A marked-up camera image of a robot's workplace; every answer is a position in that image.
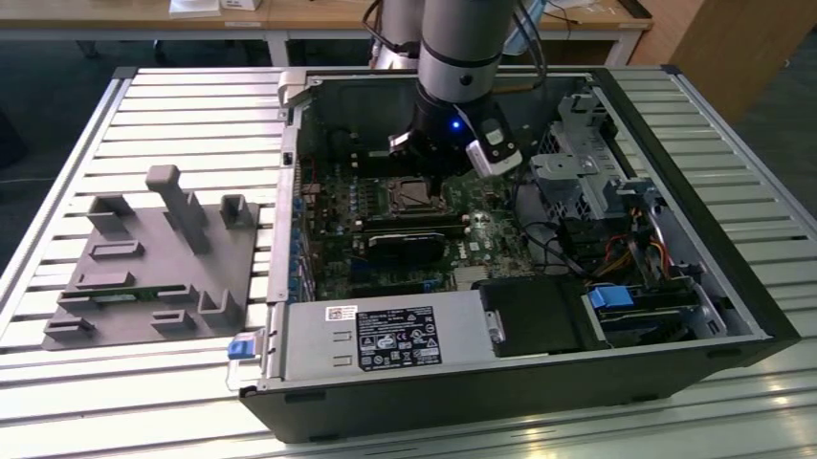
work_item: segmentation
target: wooden table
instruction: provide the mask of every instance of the wooden table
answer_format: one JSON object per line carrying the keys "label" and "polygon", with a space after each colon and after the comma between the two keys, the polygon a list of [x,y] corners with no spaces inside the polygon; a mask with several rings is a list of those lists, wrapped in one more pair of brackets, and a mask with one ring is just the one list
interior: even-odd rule
{"label": "wooden table", "polygon": [[[264,0],[256,11],[171,19],[168,0],[0,0],[0,39],[196,40],[263,39],[276,66],[290,64],[290,39],[369,39],[361,19],[371,0]],[[614,45],[609,65],[628,64],[653,21],[634,19],[617,0],[567,10],[575,24],[545,16],[542,40],[602,40]]]}
{"label": "wooden table", "polygon": [[266,40],[274,3],[171,19],[170,0],[0,0],[0,40]]}
{"label": "wooden table", "polygon": [[[371,0],[274,0],[267,40],[275,65],[288,65],[290,39],[367,39],[361,19],[370,4]],[[613,41],[605,64],[628,65],[641,33],[652,28],[653,20],[633,18],[618,0],[599,0],[591,7],[573,8],[566,13],[577,23],[569,25],[561,18],[542,17],[542,40]],[[553,14],[563,15],[558,10]]]}

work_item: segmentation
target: power supply label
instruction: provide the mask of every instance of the power supply label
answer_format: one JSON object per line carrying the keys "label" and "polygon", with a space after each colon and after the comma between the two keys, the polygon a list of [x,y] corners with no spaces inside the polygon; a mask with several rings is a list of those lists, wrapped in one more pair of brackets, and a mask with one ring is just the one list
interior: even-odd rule
{"label": "power supply label", "polygon": [[358,313],[357,326],[358,365],[363,371],[443,362],[431,306]]}

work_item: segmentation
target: floor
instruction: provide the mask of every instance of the floor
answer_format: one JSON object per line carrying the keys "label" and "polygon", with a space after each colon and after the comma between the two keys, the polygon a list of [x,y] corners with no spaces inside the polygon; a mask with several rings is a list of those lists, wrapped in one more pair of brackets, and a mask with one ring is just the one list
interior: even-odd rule
{"label": "floor", "polygon": [[[322,58],[312,44],[298,44],[294,63],[336,65],[338,56],[365,62],[365,46],[330,44]],[[37,212],[73,142],[119,66],[156,67],[148,42],[104,42],[87,59],[72,42],[0,42],[0,112],[28,147],[13,165],[0,168],[0,271]],[[263,43],[168,42],[167,62],[178,67],[268,65]],[[812,33],[781,70],[737,130],[805,207],[817,214],[817,33]]]}

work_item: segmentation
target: metal slotted table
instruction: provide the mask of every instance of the metal slotted table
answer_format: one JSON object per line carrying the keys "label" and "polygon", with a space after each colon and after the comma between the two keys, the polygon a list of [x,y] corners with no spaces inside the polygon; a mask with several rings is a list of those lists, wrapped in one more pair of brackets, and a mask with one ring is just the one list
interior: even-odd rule
{"label": "metal slotted table", "polygon": [[[804,337],[754,366],[718,373],[669,400],[287,446],[227,388],[230,339],[41,350],[92,230],[83,216],[92,197],[119,192],[134,207],[160,206],[144,187],[152,164],[179,166],[182,187],[196,190],[202,204],[243,193],[262,205],[247,328],[263,325],[279,72],[142,69],[111,81],[0,279],[0,456],[696,458],[817,451],[817,226],[684,76],[656,68],[613,74]],[[646,174],[626,139],[621,145]],[[248,378],[256,364],[239,373]]]}

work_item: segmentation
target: white sticker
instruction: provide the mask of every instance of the white sticker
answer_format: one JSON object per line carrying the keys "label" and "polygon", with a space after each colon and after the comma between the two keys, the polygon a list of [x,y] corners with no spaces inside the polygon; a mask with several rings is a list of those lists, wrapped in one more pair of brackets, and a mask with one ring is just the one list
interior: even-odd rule
{"label": "white sticker", "polygon": [[330,306],[327,307],[327,322],[334,320],[354,320],[358,313],[358,306]]}
{"label": "white sticker", "polygon": [[260,22],[224,22],[224,27],[260,27]]}

